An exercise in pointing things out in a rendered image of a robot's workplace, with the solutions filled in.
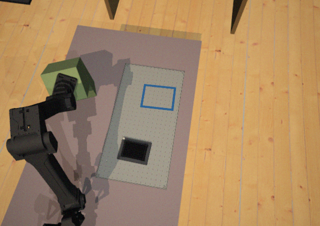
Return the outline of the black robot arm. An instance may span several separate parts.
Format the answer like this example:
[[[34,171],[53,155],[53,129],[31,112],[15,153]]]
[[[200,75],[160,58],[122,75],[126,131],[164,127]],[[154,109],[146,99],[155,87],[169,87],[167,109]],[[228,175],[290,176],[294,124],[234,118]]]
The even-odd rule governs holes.
[[[81,210],[86,196],[73,185],[54,156],[58,142],[47,131],[45,120],[62,112],[76,110],[74,96],[77,78],[58,73],[52,95],[30,106],[9,109],[10,139],[7,151],[16,160],[25,160],[39,172],[55,193],[60,204],[61,222],[43,226],[81,226],[85,220]],[[29,128],[28,128],[29,127]],[[80,211],[80,212],[79,212]]]

